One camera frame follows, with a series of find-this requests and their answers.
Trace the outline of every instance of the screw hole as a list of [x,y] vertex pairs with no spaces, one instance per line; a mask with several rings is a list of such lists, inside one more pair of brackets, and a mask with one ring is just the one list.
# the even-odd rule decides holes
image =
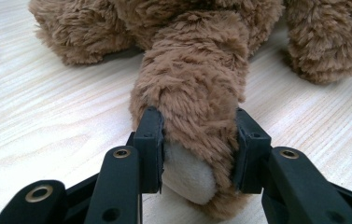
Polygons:
[[282,155],[283,157],[288,158],[288,159],[298,159],[299,158],[298,153],[293,152],[291,150],[281,150],[280,155]]
[[30,190],[24,198],[28,203],[39,203],[47,199],[53,192],[53,187],[51,185],[41,185]]
[[112,222],[120,217],[120,210],[118,208],[110,208],[103,213],[103,220],[106,222]]
[[131,152],[129,149],[119,149],[114,152],[113,156],[115,158],[122,159],[128,157],[130,154]]

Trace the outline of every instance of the plush toy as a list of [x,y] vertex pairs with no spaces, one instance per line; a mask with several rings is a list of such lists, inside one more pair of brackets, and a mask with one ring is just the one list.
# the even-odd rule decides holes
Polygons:
[[235,109],[245,100],[248,57],[283,8],[300,77],[352,76],[352,0],[32,0],[41,38],[65,64],[98,63],[137,45],[146,51],[131,96],[164,116],[163,181],[216,218],[246,202],[232,186]]

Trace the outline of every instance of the light wooden surface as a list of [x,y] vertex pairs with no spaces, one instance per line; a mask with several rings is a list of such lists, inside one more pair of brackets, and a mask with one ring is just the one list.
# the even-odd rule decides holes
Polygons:
[[[129,92],[142,60],[137,49],[92,66],[64,66],[35,38],[28,0],[0,0],[0,211],[21,188],[57,179],[69,188],[97,173],[106,152],[131,131]],[[315,86],[285,63],[278,24],[251,59],[242,107],[273,137],[295,147],[330,181],[352,189],[352,78]],[[168,188],[144,196],[144,223],[217,223]],[[233,220],[265,223],[260,195]]]

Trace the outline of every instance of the black plastic part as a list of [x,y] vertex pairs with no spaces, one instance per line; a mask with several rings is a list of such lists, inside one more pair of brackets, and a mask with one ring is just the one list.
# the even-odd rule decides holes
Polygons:
[[268,169],[288,210],[287,217],[271,214],[274,204],[283,202],[276,200],[278,195],[272,197],[271,190],[265,187],[262,205],[269,223],[352,224],[352,208],[301,151],[274,148]]
[[64,224],[82,224],[88,212],[89,204],[97,181],[97,175],[69,188],[67,192],[68,211]]
[[135,132],[130,133],[129,138],[127,139],[126,146],[133,147],[134,146],[134,135]]
[[[123,153],[116,157],[120,150]],[[85,223],[142,222],[139,164],[134,147],[115,147],[106,153]]]
[[236,113],[239,150],[235,155],[232,182],[243,193],[260,194],[260,161],[269,156],[272,138],[243,109]]
[[332,184],[344,200],[352,207],[352,191],[344,189],[338,185]]
[[0,224],[62,223],[67,212],[64,184],[40,180],[21,189],[0,214]]
[[157,193],[162,189],[163,117],[153,106],[148,107],[134,134],[134,147],[142,159],[141,193]]

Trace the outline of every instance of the teddy bear foot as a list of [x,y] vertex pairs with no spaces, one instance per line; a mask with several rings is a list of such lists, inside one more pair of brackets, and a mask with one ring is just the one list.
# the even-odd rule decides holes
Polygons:
[[131,95],[134,127],[150,105],[163,115],[169,172],[163,183],[214,218],[231,218],[246,202],[230,175],[247,40],[248,29],[234,12],[182,14],[155,35]]
[[352,1],[288,1],[293,69],[315,84],[352,77]]

